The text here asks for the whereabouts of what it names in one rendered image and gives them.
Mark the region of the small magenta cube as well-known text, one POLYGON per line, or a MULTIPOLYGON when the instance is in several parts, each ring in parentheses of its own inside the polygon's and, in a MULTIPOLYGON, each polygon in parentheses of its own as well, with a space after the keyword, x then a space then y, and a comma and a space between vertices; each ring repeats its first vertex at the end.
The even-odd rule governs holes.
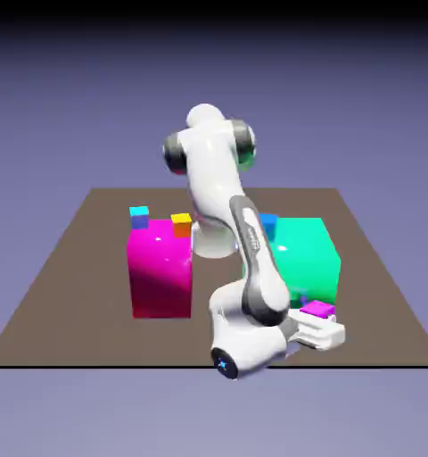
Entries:
POLYGON ((335 314, 335 306, 331 303, 314 300, 302 305, 300 311, 321 319, 329 319, 335 314))

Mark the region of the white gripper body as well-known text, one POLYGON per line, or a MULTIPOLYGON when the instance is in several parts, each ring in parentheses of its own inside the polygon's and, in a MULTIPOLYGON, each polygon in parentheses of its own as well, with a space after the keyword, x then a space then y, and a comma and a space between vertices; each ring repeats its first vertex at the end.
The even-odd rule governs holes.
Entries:
POLYGON ((345 342, 345 327, 332 320, 290 309, 288 317, 297 324, 290 341, 313 347, 318 351, 334 349, 345 342))

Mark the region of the small blue cube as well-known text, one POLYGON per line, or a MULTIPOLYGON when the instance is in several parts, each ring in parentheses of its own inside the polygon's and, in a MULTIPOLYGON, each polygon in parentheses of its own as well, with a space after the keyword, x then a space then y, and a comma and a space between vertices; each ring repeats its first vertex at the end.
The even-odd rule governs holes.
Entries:
POLYGON ((275 240, 278 216, 276 214, 261 213, 260 219, 270 242, 275 240))

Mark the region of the large green box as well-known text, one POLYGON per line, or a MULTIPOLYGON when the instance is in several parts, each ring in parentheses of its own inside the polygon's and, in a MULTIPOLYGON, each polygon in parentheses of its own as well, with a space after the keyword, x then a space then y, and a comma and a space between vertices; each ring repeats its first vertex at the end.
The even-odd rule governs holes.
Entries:
POLYGON ((278 218, 273 239, 265 227, 250 209, 243 212, 243 302, 253 311, 276 312, 312 301, 335 304, 341 259, 324 222, 278 218))

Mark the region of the large magenta box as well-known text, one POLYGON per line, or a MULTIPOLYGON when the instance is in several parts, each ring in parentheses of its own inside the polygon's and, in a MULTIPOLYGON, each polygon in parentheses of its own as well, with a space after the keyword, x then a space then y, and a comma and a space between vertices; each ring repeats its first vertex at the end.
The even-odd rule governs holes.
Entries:
POLYGON ((171 220, 150 220, 145 228, 132 228, 127 260, 132 312, 136 319, 191 317, 191 238, 175 236, 171 220))

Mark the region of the small orange cube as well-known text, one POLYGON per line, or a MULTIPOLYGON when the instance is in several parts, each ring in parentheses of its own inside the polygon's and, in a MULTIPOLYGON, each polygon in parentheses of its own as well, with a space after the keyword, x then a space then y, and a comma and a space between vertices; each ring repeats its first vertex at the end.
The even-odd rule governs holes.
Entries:
POLYGON ((175 238, 191 237, 192 219, 189 213, 171 214, 170 219, 175 238))

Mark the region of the small cyan cube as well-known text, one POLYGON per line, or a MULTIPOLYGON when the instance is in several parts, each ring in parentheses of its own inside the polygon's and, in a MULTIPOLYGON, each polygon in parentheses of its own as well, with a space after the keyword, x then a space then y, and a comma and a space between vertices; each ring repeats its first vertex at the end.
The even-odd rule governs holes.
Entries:
POLYGON ((132 229, 147 229, 149 227, 149 208, 147 206, 134 206, 129 208, 132 229))

